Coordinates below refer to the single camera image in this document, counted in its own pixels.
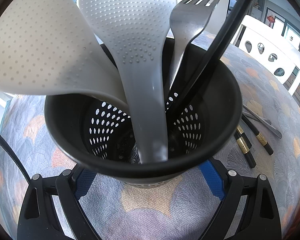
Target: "holes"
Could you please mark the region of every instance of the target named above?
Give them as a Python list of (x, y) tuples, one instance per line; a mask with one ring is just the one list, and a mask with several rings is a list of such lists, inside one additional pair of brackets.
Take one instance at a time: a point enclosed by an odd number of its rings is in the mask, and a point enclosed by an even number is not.
[(265, 46), (262, 43), (258, 44), (259, 53), (262, 54), (265, 51)]
[(278, 77), (282, 77), (284, 75), (283, 68), (277, 68), (277, 70), (274, 72), (274, 75)]
[(246, 49), (248, 51), (248, 53), (250, 53), (251, 49), (252, 49), (252, 44), (250, 41), (246, 41), (245, 43)]
[(274, 53), (271, 53), (270, 56), (269, 56), (269, 58), (268, 58), (268, 60), (270, 62), (274, 62), (277, 59), (278, 59), (278, 56), (276, 54), (274, 54)]

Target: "black wire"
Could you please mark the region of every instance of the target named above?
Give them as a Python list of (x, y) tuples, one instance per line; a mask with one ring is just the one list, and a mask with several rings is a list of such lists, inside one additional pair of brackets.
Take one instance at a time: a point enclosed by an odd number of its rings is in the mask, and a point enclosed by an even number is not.
[(0, 146), (7, 152), (7, 154), (9, 154), (11, 159), (18, 166), (18, 168), (21, 171), (21, 173), (23, 174), (23, 176), (25, 176), (26, 181), (28, 182), (28, 184), (30, 184), (31, 179), (29, 177), (29, 174), (27, 173), (26, 169), (22, 165), (22, 163), (19, 160), (19, 158), (17, 157), (17, 155), (14, 153), (14, 151), (11, 149), (9, 144), (5, 141), (5, 139), (2, 138), (1, 135), (0, 135)]

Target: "utensil holder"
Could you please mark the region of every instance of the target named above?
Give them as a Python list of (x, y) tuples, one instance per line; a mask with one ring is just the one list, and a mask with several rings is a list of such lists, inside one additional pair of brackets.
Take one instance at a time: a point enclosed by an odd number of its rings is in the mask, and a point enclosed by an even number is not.
[[(174, 40), (167, 38), (162, 57), (163, 80), (168, 76), (173, 48)], [(193, 44), (187, 48), (175, 87), (182, 89), (204, 53)], [(198, 91), (180, 117), (168, 125), (169, 160), (162, 163), (132, 164), (135, 140), (131, 117), (95, 98), (80, 94), (47, 96), (46, 124), (59, 148), (85, 168), (135, 186), (157, 186), (217, 153), (239, 123), (240, 89), (221, 61), (202, 87), (205, 89)], [(167, 109), (177, 99), (178, 91), (171, 91)]]

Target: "floral tablecloth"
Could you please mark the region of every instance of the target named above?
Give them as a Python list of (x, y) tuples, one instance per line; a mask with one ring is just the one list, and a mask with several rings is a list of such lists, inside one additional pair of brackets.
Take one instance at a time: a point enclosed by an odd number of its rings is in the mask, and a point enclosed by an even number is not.
[[(204, 32), (194, 44), (207, 49), (214, 36)], [(221, 60), (236, 77), (245, 104), (272, 121), (282, 131), (278, 139), (260, 123), (274, 154), (269, 156), (244, 123), (252, 142), (257, 166), (250, 169), (234, 137), (215, 158), (242, 176), (265, 174), (274, 192), (285, 234), (300, 205), (300, 108), (277, 79), (256, 60), (229, 45)], [(16, 152), (30, 176), (56, 176), (75, 163), (53, 143), (44, 121), (43, 96), (17, 96), (6, 107), (1, 134)], [(78, 197), (96, 232), (103, 239), (197, 239), (211, 220), (219, 199), (199, 168), (193, 168), (167, 184), (136, 188), (101, 174), (90, 173), (92, 185)], [(16, 239), (18, 216), (27, 183), (0, 147), (0, 202), (11, 235)], [(227, 236), (234, 234), (245, 198), (240, 201)], [(55, 206), (65, 234), (74, 238), (60, 202)]]

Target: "fork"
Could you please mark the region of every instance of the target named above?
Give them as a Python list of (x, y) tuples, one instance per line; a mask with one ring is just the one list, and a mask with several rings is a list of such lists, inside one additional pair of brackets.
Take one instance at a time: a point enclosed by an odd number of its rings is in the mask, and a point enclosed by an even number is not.
[(206, 28), (211, 14), (220, 0), (213, 0), (209, 6), (206, 5), (210, 0), (199, 1), (182, 0), (171, 12), (170, 28), (175, 39), (175, 45), (169, 81), (166, 83), (164, 90), (166, 98), (176, 79), (187, 45)]

